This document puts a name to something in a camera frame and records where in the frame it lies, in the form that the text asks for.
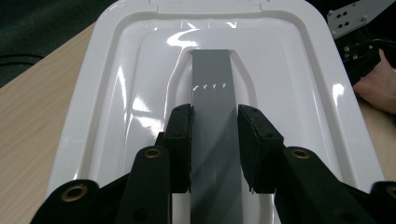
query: screw hole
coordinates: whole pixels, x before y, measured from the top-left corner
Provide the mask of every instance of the screw hole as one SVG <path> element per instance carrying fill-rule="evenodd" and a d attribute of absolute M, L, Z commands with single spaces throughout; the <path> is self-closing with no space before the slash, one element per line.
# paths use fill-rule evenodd
<path fill-rule="evenodd" d="M 161 156 L 161 151 L 157 148 L 151 148 L 145 151 L 145 157 L 149 159 L 154 159 Z"/>
<path fill-rule="evenodd" d="M 291 153 L 299 159 L 308 159 L 310 157 L 309 153 L 303 149 L 293 149 Z"/>
<path fill-rule="evenodd" d="M 146 208 L 139 208 L 134 212 L 134 220 L 137 222 L 146 221 L 149 218 L 149 210 Z"/>
<path fill-rule="evenodd" d="M 88 192 L 87 186 L 83 184 L 75 185 L 65 190 L 61 196 L 61 199 L 66 203 L 71 203 L 84 197 L 87 194 L 87 192 Z"/>

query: black mechanical part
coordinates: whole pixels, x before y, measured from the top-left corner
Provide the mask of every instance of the black mechanical part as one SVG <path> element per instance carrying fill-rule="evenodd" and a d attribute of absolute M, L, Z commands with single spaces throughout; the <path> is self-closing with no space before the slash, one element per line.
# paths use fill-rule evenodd
<path fill-rule="evenodd" d="M 99 189 L 90 213 L 92 223 L 114 223 L 128 177 L 124 175 Z"/>
<path fill-rule="evenodd" d="M 396 183 L 376 182 L 370 191 L 369 202 L 378 223 L 393 223 L 396 220 Z"/>
<path fill-rule="evenodd" d="M 238 132 L 241 165 L 245 179 L 257 193 L 274 193 L 275 163 L 283 136 L 264 114 L 252 106 L 238 106 Z"/>
<path fill-rule="evenodd" d="M 91 180 L 68 182 L 51 193 L 31 223 L 93 223 L 90 213 L 98 192 L 98 185 Z"/>
<path fill-rule="evenodd" d="M 134 159 L 116 224 L 172 223 L 170 160 L 165 147 L 141 149 Z"/>
<path fill-rule="evenodd" d="M 311 150 L 282 150 L 276 210 L 282 223 L 375 223 Z"/>
<path fill-rule="evenodd" d="M 330 10 L 357 2 L 356 0 L 307 0 L 326 20 Z M 367 76 L 380 62 L 378 48 L 383 49 L 389 63 L 396 66 L 396 4 L 393 3 L 365 26 L 334 40 L 351 85 Z"/>
<path fill-rule="evenodd" d="M 172 110 L 163 136 L 171 162 L 172 193 L 185 193 L 191 185 L 191 125 L 194 110 L 190 104 Z"/>
<path fill-rule="evenodd" d="M 350 84 L 353 86 L 367 76 L 381 59 L 378 46 L 367 27 L 334 40 L 343 61 Z"/>

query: black cable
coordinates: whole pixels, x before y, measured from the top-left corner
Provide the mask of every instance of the black cable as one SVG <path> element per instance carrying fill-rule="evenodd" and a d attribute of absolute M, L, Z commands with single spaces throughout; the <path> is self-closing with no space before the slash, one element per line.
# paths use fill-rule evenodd
<path fill-rule="evenodd" d="M 2 66 L 9 66 L 9 65 L 16 65 L 16 64 L 26 64 L 26 65 L 30 65 L 30 66 L 35 65 L 34 63 L 15 62 L 15 63 L 0 63 L 0 67 L 2 67 Z"/>
<path fill-rule="evenodd" d="M 384 45 L 384 46 L 388 46 L 391 47 L 393 49 L 396 49 L 396 42 L 392 41 L 392 40 L 388 40 L 388 39 L 381 39 L 381 38 L 376 38 L 372 40 L 373 42 L 375 42 L 378 45 Z"/>
<path fill-rule="evenodd" d="M 40 55 L 28 54 L 28 53 L 0 55 L 0 58 L 15 58 L 15 57 L 32 57 L 32 58 L 39 58 L 39 59 L 44 58 L 43 56 L 40 56 Z"/>

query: dark background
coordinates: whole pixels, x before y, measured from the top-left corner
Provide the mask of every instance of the dark background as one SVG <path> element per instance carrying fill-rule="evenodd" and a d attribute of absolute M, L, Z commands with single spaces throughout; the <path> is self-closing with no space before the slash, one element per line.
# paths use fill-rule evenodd
<path fill-rule="evenodd" d="M 114 2 L 0 0 L 0 88 L 94 23 Z"/>

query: brass screw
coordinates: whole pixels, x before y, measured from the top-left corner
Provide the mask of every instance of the brass screw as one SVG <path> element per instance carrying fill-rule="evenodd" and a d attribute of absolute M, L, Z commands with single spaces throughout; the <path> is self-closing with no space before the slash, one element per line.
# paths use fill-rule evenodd
<path fill-rule="evenodd" d="M 88 193 L 87 186 L 83 184 L 75 185 L 65 190 L 64 193 L 61 195 L 61 199 L 66 203 L 71 203 L 81 199 L 87 193 Z"/>
<path fill-rule="evenodd" d="M 145 151 L 145 157 L 149 159 L 154 159 L 161 156 L 161 151 L 157 148 L 151 148 Z"/>
<path fill-rule="evenodd" d="M 299 159 L 308 159 L 310 157 L 309 153 L 303 149 L 293 149 L 291 154 Z"/>

